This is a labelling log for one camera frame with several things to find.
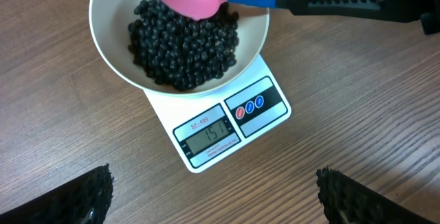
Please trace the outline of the black beans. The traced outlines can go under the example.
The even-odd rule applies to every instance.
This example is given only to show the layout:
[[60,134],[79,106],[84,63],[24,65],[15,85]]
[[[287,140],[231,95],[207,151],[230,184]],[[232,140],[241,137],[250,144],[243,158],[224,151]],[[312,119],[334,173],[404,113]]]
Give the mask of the black beans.
[[239,13],[222,3],[216,14],[199,21],[171,10],[161,0],[141,0],[128,25],[127,49],[133,64],[157,85],[191,90],[220,79],[237,63]]

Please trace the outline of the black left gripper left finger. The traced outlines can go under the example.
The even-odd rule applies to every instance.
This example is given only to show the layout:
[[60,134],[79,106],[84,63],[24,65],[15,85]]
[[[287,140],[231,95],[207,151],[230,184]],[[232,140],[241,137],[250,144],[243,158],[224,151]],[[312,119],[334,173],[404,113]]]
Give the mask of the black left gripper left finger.
[[1,215],[1,224],[103,224],[113,197],[109,164]]

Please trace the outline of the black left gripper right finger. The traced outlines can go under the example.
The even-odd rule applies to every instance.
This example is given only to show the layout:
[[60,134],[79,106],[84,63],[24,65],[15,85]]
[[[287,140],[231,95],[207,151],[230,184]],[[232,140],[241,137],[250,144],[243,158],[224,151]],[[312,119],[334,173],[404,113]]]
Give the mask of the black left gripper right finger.
[[338,170],[316,171],[318,199],[330,224],[433,224]]

